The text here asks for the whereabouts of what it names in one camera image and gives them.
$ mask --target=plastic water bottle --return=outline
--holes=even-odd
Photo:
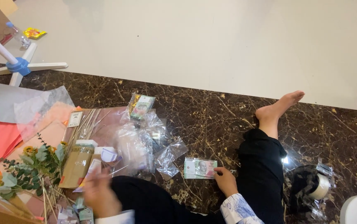
[[[12,22],[7,22],[6,24],[11,29],[11,34],[14,36],[14,38],[21,42],[24,48],[28,48],[32,42],[25,36],[22,30],[14,26]]]

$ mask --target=blurred hand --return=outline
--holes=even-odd
[[[109,187],[108,170],[94,170],[84,184],[84,202],[93,209],[97,218],[116,216],[122,211],[122,204]]]
[[[214,173],[214,179],[216,179],[217,185],[226,197],[238,193],[235,177],[231,174],[229,170],[224,167],[216,167],[214,168],[214,171],[223,174],[222,176],[220,176],[217,173]]]

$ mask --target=fan stand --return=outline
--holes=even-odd
[[[18,87],[21,84],[23,76],[32,71],[40,71],[47,69],[63,69],[67,68],[67,63],[30,63],[35,54],[37,45],[32,43],[22,57],[15,58],[1,43],[0,54],[7,60],[6,66],[0,68],[0,75],[11,74],[12,78],[10,86]]]

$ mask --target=yellow snack packet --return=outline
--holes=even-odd
[[[35,29],[35,28],[32,28],[32,27],[29,27],[23,33],[28,38],[37,39],[37,38],[41,37],[42,35],[46,34],[47,32],[39,30],[39,29]]]

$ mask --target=marble floor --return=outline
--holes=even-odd
[[[67,72],[272,99],[302,89],[303,102],[357,110],[354,0],[16,4],[12,23],[48,32],[33,40],[32,63],[66,62]],[[39,15],[28,19],[30,12]],[[5,46],[23,55],[17,41]]]
[[[8,84],[11,75],[0,76]],[[220,93],[207,90],[145,83],[62,71],[33,72],[23,78],[21,87],[50,90],[64,85],[73,102],[82,108],[124,106],[132,92],[155,96],[154,108],[166,118],[173,136],[181,136],[189,151],[186,156],[215,159],[219,166],[236,170],[235,149],[242,134],[257,126],[254,112],[274,99]],[[318,157],[343,177],[330,196],[325,211],[331,224],[339,223],[344,201],[357,195],[357,110],[298,103],[279,122],[279,140],[288,152],[284,172],[303,164],[315,164]],[[184,157],[175,161],[183,170]],[[214,180],[184,180],[183,174],[163,181],[159,173],[152,179],[178,202],[194,212],[219,209],[221,192]],[[287,196],[289,182],[285,184]],[[286,215],[287,223],[302,223]]]

